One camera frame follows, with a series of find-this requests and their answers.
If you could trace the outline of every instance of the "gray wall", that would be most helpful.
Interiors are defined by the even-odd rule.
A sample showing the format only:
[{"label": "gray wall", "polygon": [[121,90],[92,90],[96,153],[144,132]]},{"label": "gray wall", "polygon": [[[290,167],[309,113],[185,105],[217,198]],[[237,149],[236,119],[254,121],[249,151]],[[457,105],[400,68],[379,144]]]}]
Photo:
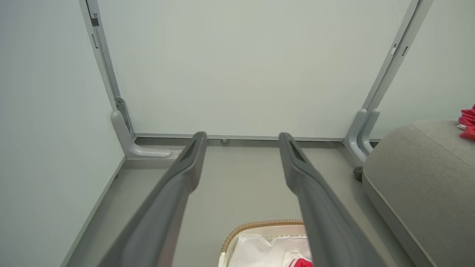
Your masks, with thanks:
[{"label": "gray wall", "polygon": [[137,133],[344,138],[410,0],[98,2]]},{"label": "gray wall", "polygon": [[79,1],[0,2],[0,266],[60,266],[123,151]]},{"label": "gray wall", "polygon": [[472,107],[474,25],[475,1],[434,1],[381,101],[371,138],[416,120],[456,121],[460,110]]}]

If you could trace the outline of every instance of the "basket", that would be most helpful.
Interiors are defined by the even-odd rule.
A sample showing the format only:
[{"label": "basket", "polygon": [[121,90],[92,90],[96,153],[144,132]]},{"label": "basket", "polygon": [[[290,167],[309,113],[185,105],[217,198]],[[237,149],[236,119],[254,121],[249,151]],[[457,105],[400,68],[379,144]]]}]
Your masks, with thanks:
[{"label": "basket", "polygon": [[298,219],[267,220],[246,223],[234,229],[224,241],[218,267],[228,267],[239,237],[244,235],[261,236],[268,242],[277,238],[307,238],[304,222]]}]

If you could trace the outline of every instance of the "wicker rim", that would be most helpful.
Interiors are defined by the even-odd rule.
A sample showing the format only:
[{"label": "wicker rim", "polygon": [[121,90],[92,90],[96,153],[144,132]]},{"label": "wicker rim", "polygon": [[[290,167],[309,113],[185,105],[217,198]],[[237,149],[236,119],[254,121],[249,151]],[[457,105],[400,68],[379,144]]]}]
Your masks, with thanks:
[{"label": "wicker rim", "polygon": [[251,223],[245,223],[238,228],[234,229],[228,237],[226,241],[224,241],[223,248],[221,252],[226,252],[228,250],[228,246],[231,243],[231,240],[242,231],[252,229],[252,228],[259,228],[259,227],[267,227],[267,226],[282,226],[282,225],[304,225],[304,221],[301,219],[275,219],[275,220],[264,220],[264,221],[255,221]]}]

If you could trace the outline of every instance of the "black wheel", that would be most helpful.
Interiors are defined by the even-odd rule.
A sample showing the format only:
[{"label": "black wheel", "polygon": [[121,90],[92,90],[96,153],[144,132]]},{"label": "black wheel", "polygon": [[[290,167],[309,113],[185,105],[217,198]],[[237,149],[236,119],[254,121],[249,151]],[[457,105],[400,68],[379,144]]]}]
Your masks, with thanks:
[{"label": "black wheel", "polygon": [[355,179],[361,182],[363,180],[363,167],[354,168],[353,174],[355,175]]}]

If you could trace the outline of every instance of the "metal wall bracket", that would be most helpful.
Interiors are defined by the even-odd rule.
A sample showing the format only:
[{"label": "metal wall bracket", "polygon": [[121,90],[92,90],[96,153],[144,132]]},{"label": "metal wall bracket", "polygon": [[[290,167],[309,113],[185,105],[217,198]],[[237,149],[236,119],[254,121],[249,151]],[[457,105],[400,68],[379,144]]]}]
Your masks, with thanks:
[{"label": "metal wall bracket", "polygon": [[99,12],[99,4],[97,0],[86,0],[87,10],[94,29],[93,38],[95,40],[95,48],[100,50],[100,60],[103,62],[104,71],[107,73],[108,83],[110,84],[114,97],[120,96],[119,86],[115,78],[114,68],[112,67],[111,55],[105,38],[105,32],[102,27],[101,13]]},{"label": "metal wall bracket", "polygon": [[379,115],[380,111],[377,109],[370,111],[368,115],[368,120],[363,125],[362,131],[356,138],[358,147],[361,148],[361,150],[363,150],[366,155],[370,155],[371,151],[373,151],[373,147],[370,144],[370,133],[373,130]]},{"label": "metal wall bracket", "polygon": [[367,113],[366,109],[361,109],[356,113],[355,119],[353,120],[353,123],[346,134],[345,140],[343,141],[343,144],[348,148],[356,160],[360,162],[360,164],[363,164],[366,161],[367,156],[358,146],[357,137],[360,133],[360,129],[363,127]]},{"label": "metal wall bracket", "polygon": [[112,123],[127,159],[176,159],[178,157],[179,151],[142,147],[134,143],[123,118],[119,110],[112,112]]},{"label": "metal wall bracket", "polygon": [[361,164],[365,162],[373,150],[370,144],[370,133],[380,115],[377,108],[396,76],[433,2],[434,0],[412,0],[409,4],[403,22],[368,93],[368,97],[361,110],[356,114],[346,134],[343,143]]},{"label": "metal wall bracket", "polygon": [[129,113],[127,112],[127,106],[125,106],[125,101],[122,99],[120,96],[115,97],[115,106],[117,107],[117,110],[120,111],[123,114],[123,120],[125,121],[125,125],[127,126],[127,129],[129,130],[129,134],[132,137],[132,139],[135,138],[135,133],[133,132],[132,124],[130,123],[130,117]]}]

